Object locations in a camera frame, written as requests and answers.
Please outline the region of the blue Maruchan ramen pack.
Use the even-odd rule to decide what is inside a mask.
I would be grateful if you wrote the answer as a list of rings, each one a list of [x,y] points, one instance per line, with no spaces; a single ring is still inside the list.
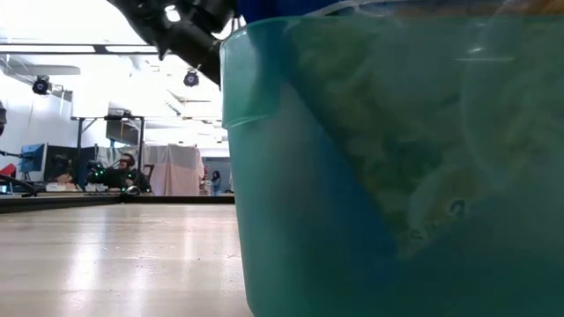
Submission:
[[[564,15],[564,0],[237,0],[247,22],[283,16]]]

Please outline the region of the green plastic container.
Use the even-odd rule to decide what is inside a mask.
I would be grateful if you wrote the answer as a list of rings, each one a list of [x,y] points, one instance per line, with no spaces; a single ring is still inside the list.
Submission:
[[[275,18],[222,60],[256,317],[564,317],[564,16]]]

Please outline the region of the monitor with blue screen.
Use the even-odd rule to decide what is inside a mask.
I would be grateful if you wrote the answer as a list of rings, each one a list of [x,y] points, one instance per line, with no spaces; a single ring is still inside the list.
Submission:
[[[21,173],[41,172],[44,166],[46,144],[29,144],[21,147],[19,170]]]

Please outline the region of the pale hanging curtain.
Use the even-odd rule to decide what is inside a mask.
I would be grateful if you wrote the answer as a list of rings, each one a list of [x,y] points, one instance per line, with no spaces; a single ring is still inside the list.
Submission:
[[[146,145],[143,163],[154,165],[150,179],[156,196],[198,196],[204,163],[197,147]]]

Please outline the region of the dark hanging screen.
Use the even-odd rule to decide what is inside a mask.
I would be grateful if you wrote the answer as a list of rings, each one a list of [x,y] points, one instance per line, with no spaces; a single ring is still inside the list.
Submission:
[[[106,138],[120,144],[137,146],[140,128],[132,121],[107,121]]]

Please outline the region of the black metal table frame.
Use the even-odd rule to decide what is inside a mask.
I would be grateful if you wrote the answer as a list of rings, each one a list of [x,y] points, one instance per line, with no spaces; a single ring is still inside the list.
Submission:
[[[234,204],[233,196],[79,195],[0,198],[0,214],[114,204]]]

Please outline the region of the ceiling light strip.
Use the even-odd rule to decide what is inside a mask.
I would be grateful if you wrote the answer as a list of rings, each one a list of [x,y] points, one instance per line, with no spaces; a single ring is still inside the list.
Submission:
[[[157,55],[149,45],[0,43],[0,54],[15,55]]]

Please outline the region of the black monitor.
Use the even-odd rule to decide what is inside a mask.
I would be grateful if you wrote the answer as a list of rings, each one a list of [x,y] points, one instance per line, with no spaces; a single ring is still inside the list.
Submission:
[[[73,176],[74,182],[80,186],[85,184],[85,178],[87,175],[86,164],[89,160],[95,160],[96,148],[86,147],[86,148],[75,148],[75,147],[65,147],[49,145],[47,148],[47,157],[44,168],[44,180],[48,180],[50,174],[50,161],[55,155],[65,155],[72,160],[73,165]]]

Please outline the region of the black metal stand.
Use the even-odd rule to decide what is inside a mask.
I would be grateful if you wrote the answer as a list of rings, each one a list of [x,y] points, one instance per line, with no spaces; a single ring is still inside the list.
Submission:
[[[71,117],[73,121],[78,122],[78,136],[77,136],[77,148],[82,148],[82,136],[83,134],[94,125],[96,122],[105,122],[107,127],[107,121],[132,121],[137,124],[140,128],[140,135],[138,145],[135,146],[139,151],[144,147],[145,140],[145,122],[146,119],[143,116],[137,116],[132,114],[107,114],[101,117]],[[110,141],[111,147],[113,147],[115,141]]]

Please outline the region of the white box panel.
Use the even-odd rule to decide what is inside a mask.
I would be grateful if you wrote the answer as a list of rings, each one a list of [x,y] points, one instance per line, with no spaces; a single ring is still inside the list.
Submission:
[[[96,83],[85,83],[73,90],[72,117],[101,117],[108,113],[109,99]]]

